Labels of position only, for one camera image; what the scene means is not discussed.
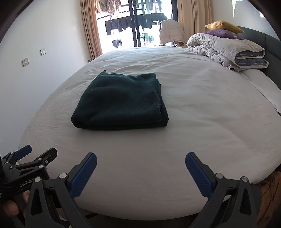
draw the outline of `pillow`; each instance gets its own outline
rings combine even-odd
[[[204,33],[220,38],[243,40],[240,36],[236,35],[234,32],[225,29],[208,30],[205,31]]]
[[[210,30],[225,29],[234,33],[245,33],[242,29],[224,20],[219,20],[214,23],[205,25],[205,27]]]
[[[242,75],[281,113],[281,90],[260,70],[250,69],[240,71]]]

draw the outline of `folded blanket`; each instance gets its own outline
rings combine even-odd
[[[155,74],[101,72],[82,94],[71,121],[92,130],[165,127],[168,113]]]
[[[262,59],[264,48],[250,40],[227,39],[204,33],[191,36],[187,42],[190,51],[205,55],[224,67],[236,71],[244,69],[262,69],[269,64]]]

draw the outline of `beige curtain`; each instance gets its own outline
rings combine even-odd
[[[177,0],[178,22],[182,25],[186,42],[195,33],[205,31],[212,22],[210,0]]]
[[[91,60],[93,60],[102,55],[98,25],[96,20],[95,0],[80,0],[80,4],[90,58]]]

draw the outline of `white bed sheet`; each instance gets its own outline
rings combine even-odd
[[[101,71],[156,73],[169,122],[165,128],[90,131],[71,115]],[[194,151],[214,172],[245,175],[251,183],[281,163],[281,118],[240,73],[183,48],[135,48],[106,53],[65,81],[40,107],[19,147],[27,162],[51,147],[51,178],[68,172],[88,152],[98,158],[82,195],[84,209],[126,219],[160,220],[197,213],[206,202],[185,167]]]
[[[250,69],[240,72],[266,99],[281,113],[281,90],[260,70]]]

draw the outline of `human hand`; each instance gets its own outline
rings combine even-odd
[[[22,194],[23,201],[27,204],[28,197],[29,197],[30,191],[25,191]],[[16,216],[19,213],[19,208],[17,204],[14,201],[8,200],[3,204],[3,209],[6,212],[6,214],[11,217],[11,216]]]

